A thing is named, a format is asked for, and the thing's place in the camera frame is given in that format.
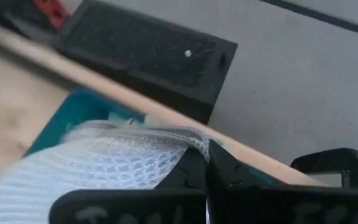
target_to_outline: white fabric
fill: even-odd
[[[184,127],[114,128],[88,121],[58,146],[5,171],[0,180],[0,223],[45,224],[50,207],[77,189],[152,189],[195,147],[208,160],[209,140]]]

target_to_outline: black sponge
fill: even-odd
[[[85,0],[56,48],[207,123],[237,44],[104,2]]]

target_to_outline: white dot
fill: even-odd
[[[190,50],[185,51],[185,56],[190,57],[191,56],[191,51]]]

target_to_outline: black handle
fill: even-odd
[[[339,148],[301,156],[291,167],[306,173],[338,172],[342,174],[342,187],[358,189],[358,151]]]

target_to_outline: red object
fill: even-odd
[[[59,0],[34,0],[35,6],[49,18],[49,22],[59,29],[66,21],[68,13]]]

